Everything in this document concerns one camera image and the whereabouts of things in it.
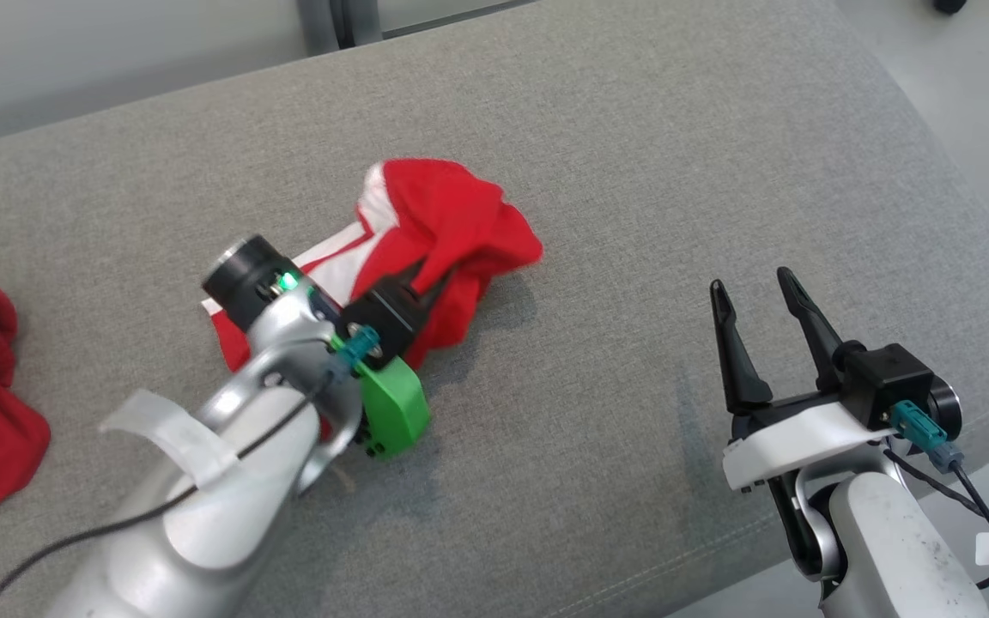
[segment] green light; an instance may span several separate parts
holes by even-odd
[[[282,289],[285,290],[285,292],[294,288],[298,284],[299,284],[299,279],[295,278],[295,275],[292,273],[283,274],[282,278],[280,278],[280,281],[277,282],[277,285],[282,287]]]

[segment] black cylindrical camera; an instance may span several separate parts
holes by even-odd
[[[300,277],[291,259],[255,234],[224,251],[201,288],[240,331],[247,332],[266,307]]]

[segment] gray fabric surface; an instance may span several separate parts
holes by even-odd
[[[197,279],[247,231],[302,251],[385,157],[463,161],[546,245],[422,369],[434,421],[347,453],[243,613],[662,615],[786,556],[731,493],[707,284],[780,396],[814,372],[774,267],[839,332],[955,385],[989,460],[989,214],[822,0],[545,0],[0,140],[15,390],[52,424],[0,575],[109,515],[156,452],[95,426],[224,379]],[[0,605],[34,615],[80,552]]]

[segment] white strap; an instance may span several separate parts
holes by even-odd
[[[98,426],[142,435],[162,449],[204,489],[239,462],[239,453],[189,412],[150,391],[135,391],[127,402]]]

